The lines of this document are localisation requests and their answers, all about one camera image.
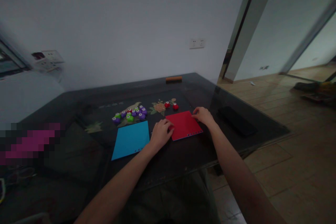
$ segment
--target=window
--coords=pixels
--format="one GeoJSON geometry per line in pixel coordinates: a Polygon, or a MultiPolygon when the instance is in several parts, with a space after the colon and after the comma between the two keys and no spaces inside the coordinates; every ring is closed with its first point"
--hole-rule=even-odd
{"type": "Polygon", "coordinates": [[[28,66],[0,40],[0,77],[23,70],[29,70],[28,66]]]}

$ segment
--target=table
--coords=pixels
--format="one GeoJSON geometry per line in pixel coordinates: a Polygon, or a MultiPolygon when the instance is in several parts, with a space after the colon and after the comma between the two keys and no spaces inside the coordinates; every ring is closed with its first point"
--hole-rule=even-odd
{"type": "MultiPolygon", "coordinates": [[[[19,202],[21,205],[17,212],[10,213],[6,212],[8,205],[3,202],[0,218],[13,222],[28,214],[48,211],[53,223],[71,220],[132,159],[134,155],[111,161],[117,127],[109,124],[102,132],[93,134],[84,131],[87,124],[97,118],[98,111],[109,111],[101,113],[101,120],[108,121],[114,111],[120,112],[130,102],[141,102],[147,107],[159,102],[159,99],[165,102],[175,98],[180,106],[179,112],[203,106],[209,109],[240,155],[251,153],[266,142],[289,133],[285,126],[200,75],[189,73],[182,76],[182,82],[173,84],[166,84],[165,78],[158,78],[67,92],[25,118],[22,123],[61,122],[64,130],[55,145],[49,146],[49,151],[40,153],[33,160],[31,166],[35,168],[36,176],[31,178],[26,188],[19,189],[29,204],[19,202]],[[238,135],[217,116],[217,110],[224,106],[236,110],[258,132],[247,138],[238,135]]],[[[173,113],[172,109],[165,111],[165,115],[169,113],[173,113]]],[[[148,118],[151,132],[155,121],[164,117],[158,112],[148,118]]],[[[204,133],[169,141],[158,152],[141,176],[136,190],[146,190],[218,163],[210,133],[204,125],[200,125],[204,133]]],[[[17,193],[17,188],[10,188],[6,198],[14,201],[17,193]]]]}

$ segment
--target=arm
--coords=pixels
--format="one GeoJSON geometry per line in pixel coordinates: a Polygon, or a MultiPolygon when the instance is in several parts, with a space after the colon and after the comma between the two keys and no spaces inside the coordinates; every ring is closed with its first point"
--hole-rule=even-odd
{"type": "Polygon", "coordinates": [[[193,113],[193,117],[204,123],[211,133],[219,164],[246,222],[285,224],[211,113],[203,107],[197,107],[193,113]]]}
{"type": "Polygon", "coordinates": [[[123,169],[121,169],[93,198],[75,224],[112,223],[125,206],[141,174],[152,157],[167,143],[174,130],[167,119],[155,124],[150,142],[123,169]]]}

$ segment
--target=red paper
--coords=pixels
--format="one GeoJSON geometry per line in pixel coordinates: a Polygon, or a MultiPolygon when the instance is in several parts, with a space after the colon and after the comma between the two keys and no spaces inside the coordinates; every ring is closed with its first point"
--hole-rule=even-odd
{"type": "Polygon", "coordinates": [[[174,127],[171,127],[175,128],[171,136],[173,141],[203,132],[196,120],[191,117],[190,111],[167,115],[166,118],[174,124],[174,127]]]}

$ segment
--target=hand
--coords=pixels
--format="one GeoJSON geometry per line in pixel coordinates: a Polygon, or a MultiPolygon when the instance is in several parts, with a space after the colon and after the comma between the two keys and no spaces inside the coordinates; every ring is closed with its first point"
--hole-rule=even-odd
{"type": "Polygon", "coordinates": [[[192,117],[197,119],[201,123],[204,123],[207,127],[209,127],[213,123],[216,123],[209,110],[204,107],[195,108],[192,117]]]}
{"type": "Polygon", "coordinates": [[[169,120],[163,119],[157,122],[154,126],[152,137],[150,138],[149,145],[152,146],[153,151],[158,152],[172,136],[174,129],[170,130],[168,133],[168,128],[174,126],[169,120]]]}

